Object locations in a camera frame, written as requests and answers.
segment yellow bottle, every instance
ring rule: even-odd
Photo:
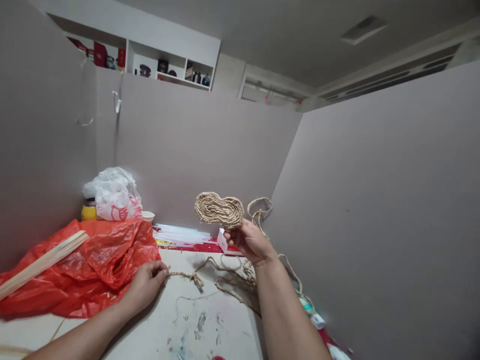
[[[97,220],[97,206],[94,197],[85,200],[81,208],[81,220]]]

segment forearm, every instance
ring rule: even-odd
[[[97,360],[132,316],[126,304],[120,301],[35,351],[26,359]]]
[[[272,260],[255,271],[270,360],[330,360],[280,260]]]

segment white table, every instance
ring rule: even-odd
[[[208,256],[212,256],[220,265],[218,253],[161,249],[160,254],[162,260],[171,266],[172,272],[191,274]],[[223,262],[232,268],[238,265],[238,259],[234,257],[224,256]],[[169,278],[149,311],[141,314],[143,317],[138,316],[136,322],[128,324],[120,332],[104,359],[178,360],[177,353],[184,360],[206,360],[214,356],[221,356],[225,360],[263,359],[262,354],[266,354],[266,349],[261,340],[262,321],[244,304],[223,292],[198,300],[178,299],[198,298],[218,292],[214,282],[219,272],[213,265],[206,265],[198,274],[205,284],[203,293],[187,278]],[[47,314],[2,321],[0,345],[36,350],[50,341],[62,320],[62,317]],[[83,321],[85,319],[66,319],[56,338]],[[0,360],[18,358],[0,355]]]

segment jute twine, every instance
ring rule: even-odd
[[[265,201],[267,203],[267,209],[259,209],[255,211],[253,214],[250,212],[251,207],[253,204],[259,201]],[[206,223],[210,224],[221,224],[224,228],[233,229],[239,227],[242,224],[243,216],[244,216],[244,207],[240,200],[235,197],[225,197],[220,198],[220,196],[215,192],[202,192],[200,195],[197,196],[195,201],[195,210],[198,214],[198,217],[202,219]],[[262,221],[262,214],[268,215],[272,211],[272,202],[267,197],[261,197],[251,201],[247,207],[247,213],[251,216],[251,221],[254,223],[263,235],[268,239],[269,237],[262,229],[261,221]],[[278,254],[279,258],[285,258],[286,261],[286,270],[288,274],[295,279],[298,283],[298,289],[293,287],[297,295],[303,299],[305,299],[310,305],[312,310],[307,311],[310,315],[315,313],[315,306],[313,302],[303,294],[303,286],[302,282],[300,281],[297,274],[295,274],[292,265],[290,265],[289,259],[284,254]],[[255,276],[255,271],[250,267],[247,266],[247,261],[242,264],[242,269],[244,275],[240,275],[237,271],[229,268],[224,268],[219,266],[215,260],[209,256],[203,264],[201,264],[192,275],[186,274],[184,272],[170,272],[168,276],[181,276],[184,278],[193,281],[200,292],[203,291],[204,282],[200,279],[198,275],[198,271],[203,268],[208,262],[211,262],[215,269],[218,271],[224,271],[235,275],[233,278],[228,279],[223,276],[218,276],[215,281],[215,286],[221,292],[227,293],[237,299],[240,303],[245,304],[250,309],[252,309],[255,313],[257,313],[260,317],[262,316],[260,311],[255,309],[251,304],[245,302],[240,296],[235,294],[234,292],[227,290],[226,288],[221,286],[221,283],[230,284],[231,286],[242,288],[243,290],[248,290],[248,292],[252,294],[257,294],[257,279]]]
[[[196,197],[195,211],[208,224],[220,224],[225,229],[239,227],[244,219],[244,206],[236,197],[221,198],[216,192],[202,192]]]

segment white bag with red print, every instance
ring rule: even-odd
[[[107,167],[83,186],[83,196],[95,198],[96,215],[118,221],[142,218],[142,198],[131,173],[121,167]]]

